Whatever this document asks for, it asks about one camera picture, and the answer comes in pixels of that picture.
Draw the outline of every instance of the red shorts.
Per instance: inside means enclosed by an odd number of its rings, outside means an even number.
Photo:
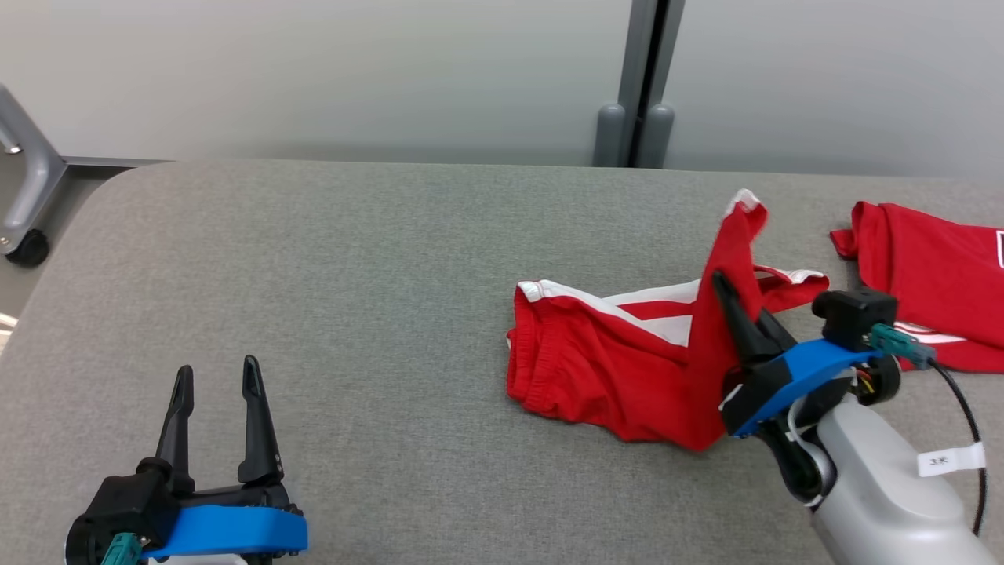
[[[705,450],[725,433],[722,380],[738,359],[711,286],[723,270],[751,317],[807,304],[829,280],[753,264],[767,209],[749,191],[730,203],[704,275],[600,299],[550,280],[516,288],[507,390],[531,412],[603,427],[629,442]]]

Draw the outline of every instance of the gray tabletop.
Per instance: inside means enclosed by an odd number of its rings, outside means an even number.
[[[1000,223],[994,187],[767,174],[178,163],[100,188],[0,357],[0,547],[54,563],[102,478],[156,448],[196,374],[191,468],[235,483],[241,361],[261,362],[311,549],[282,563],[827,563],[768,451],[626,445],[505,395],[522,278],[596,295],[700,276],[723,207],[753,190],[765,264],[853,279],[830,229],[860,199]],[[818,335],[807,309],[781,317]],[[986,435],[986,541],[1004,558],[1004,377],[960,377]],[[921,451],[968,442],[946,386],[912,373],[880,412]],[[951,478],[972,513],[975,477]]]

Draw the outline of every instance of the white trim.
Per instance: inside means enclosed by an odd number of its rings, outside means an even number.
[[[939,334],[938,332],[925,328],[924,326],[918,326],[917,324],[911,324],[909,322],[897,322],[895,324],[897,330],[900,330],[904,334],[917,338],[917,341],[923,344],[937,345],[943,343],[958,343],[966,341],[966,338],[961,338],[959,336],[952,336],[949,334]]]
[[[742,204],[743,210],[746,212],[752,212],[757,206],[760,205],[760,199],[756,197],[748,188],[741,189],[732,197],[729,201],[729,206],[725,208],[725,215],[728,216],[732,214],[733,210],[736,209],[736,204]]]
[[[753,269],[756,270],[757,278],[765,278],[761,276],[761,272],[766,272],[773,274],[774,276],[779,276],[781,278],[786,278],[792,285],[801,285],[802,282],[809,278],[826,276],[818,270],[811,270],[808,268],[796,268],[795,270],[784,270],[783,268],[776,268],[773,266],[767,266],[763,264],[754,265]]]
[[[631,325],[645,330],[650,334],[666,340],[674,345],[687,346],[690,340],[690,318],[689,316],[679,316],[675,318],[660,318],[656,320],[640,320],[628,312],[617,307],[617,305],[604,301],[599,297],[583,293],[578,289],[572,289],[558,284],[553,280],[520,280],[517,288],[526,297],[526,300],[535,303],[541,299],[551,299],[557,297],[569,297],[585,303],[596,312],[613,316],[630,323]],[[687,318],[683,321],[673,322],[677,319]]]
[[[615,304],[637,304],[637,303],[651,303],[655,301],[669,301],[681,304],[694,304],[697,300],[697,290],[701,287],[701,279],[691,280],[690,282],[684,282],[682,285],[673,285],[671,287],[657,287],[655,289],[644,289],[642,291],[635,291],[634,293],[624,293],[622,295],[613,295],[612,297],[606,297],[604,301]]]

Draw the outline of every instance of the robotic arm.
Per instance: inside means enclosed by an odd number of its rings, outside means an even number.
[[[723,385],[726,430],[770,448],[837,565],[997,563],[948,482],[921,478],[917,452],[867,407],[899,390],[894,353],[933,356],[890,328],[896,299],[824,293],[823,339],[798,343],[767,311],[751,321],[724,274],[714,285],[741,363]]]
[[[193,389],[186,365],[175,380],[157,456],[141,461],[135,475],[101,483],[66,536],[66,565],[135,565],[191,555],[228,556],[222,562],[229,563],[240,556],[248,565],[270,565],[273,558],[307,549],[306,520],[282,485],[285,473],[258,360],[244,358],[247,425],[239,485],[195,490],[188,468]]]

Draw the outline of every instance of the red garment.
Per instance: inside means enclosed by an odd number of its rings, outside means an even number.
[[[723,270],[747,312],[809,303],[820,272],[753,264],[767,209],[743,190],[729,205],[699,280],[600,299],[550,280],[516,289],[507,391],[549,418],[606,428],[626,442],[705,450],[725,433],[722,380],[738,359],[711,273]]]
[[[830,237],[865,285],[899,299],[898,330],[953,369],[1004,373],[1004,228],[867,202],[851,222]]]

